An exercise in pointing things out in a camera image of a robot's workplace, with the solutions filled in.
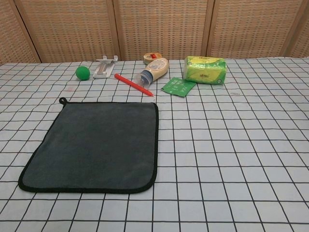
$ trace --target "checkered tablecloth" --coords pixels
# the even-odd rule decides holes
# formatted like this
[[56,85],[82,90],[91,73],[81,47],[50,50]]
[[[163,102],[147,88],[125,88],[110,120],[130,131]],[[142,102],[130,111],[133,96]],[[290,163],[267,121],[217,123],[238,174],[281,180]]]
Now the checkered tablecloth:
[[[186,98],[142,95],[114,77],[77,80],[85,65],[0,66],[0,232],[308,232],[309,58],[228,59],[224,85]],[[132,78],[142,61],[116,63]],[[155,102],[158,173],[139,194],[31,193],[17,181],[62,105]]]

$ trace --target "rattan screen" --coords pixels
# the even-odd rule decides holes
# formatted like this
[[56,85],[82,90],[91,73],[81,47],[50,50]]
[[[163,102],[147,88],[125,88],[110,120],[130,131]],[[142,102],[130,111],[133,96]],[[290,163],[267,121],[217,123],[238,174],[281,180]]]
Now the rattan screen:
[[0,4],[0,65],[4,63],[40,62],[13,0]]
[[102,55],[118,55],[106,0],[16,2],[43,62],[91,61]]
[[201,55],[208,2],[114,0],[123,59],[140,60],[146,52],[169,59]]
[[302,0],[216,0],[207,55],[279,56]]
[[291,56],[309,57],[309,19],[307,19],[305,26],[299,34],[299,37],[292,50]]

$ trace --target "yellow-green packaging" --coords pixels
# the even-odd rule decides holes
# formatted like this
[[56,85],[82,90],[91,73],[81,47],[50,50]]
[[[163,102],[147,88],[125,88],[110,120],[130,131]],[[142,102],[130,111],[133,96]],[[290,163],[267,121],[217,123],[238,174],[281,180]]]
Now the yellow-green packaging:
[[223,58],[188,56],[184,61],[184,79],[204,84],[223,84],[226,62]]

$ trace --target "red crayon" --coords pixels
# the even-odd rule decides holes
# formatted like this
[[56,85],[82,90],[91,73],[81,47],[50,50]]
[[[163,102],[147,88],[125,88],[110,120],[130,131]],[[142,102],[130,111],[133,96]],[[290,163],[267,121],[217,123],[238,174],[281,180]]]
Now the red crayon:
[[136,84],[136,83],[134,83],[134,82],[132,82],[132,81],[130,81],[130,80],[124,78],[123,76],[121,76],[121,75],[119,75],[119,74],[117,74],[117,73],[115,74],[115,78],[117,78],[119,81],[122,81],[122,82],[124,82],[124,83],[126,83],[126,84],[132,86],[133,88],[139,90],[140,92],[142,92],[142,93],[144,93],[144,94],[146,94],[146,95],[148,95],[148,96],[151,96],[151,97],[154,96],[154,95],[152,94],[152,92],[146,90],[146,89],[143,88],[142,86],[139,86],[138,84]]

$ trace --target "rubber ball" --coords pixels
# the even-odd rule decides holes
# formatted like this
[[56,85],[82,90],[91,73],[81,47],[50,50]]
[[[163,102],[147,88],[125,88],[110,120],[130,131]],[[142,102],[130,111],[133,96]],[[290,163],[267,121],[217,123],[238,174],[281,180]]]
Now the rubber ball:
[[76,69],[75,74],[77,78],[80,79],[81,81],[89,80],[89,77],[90,77],[90,71],[85,66],[79,66]]

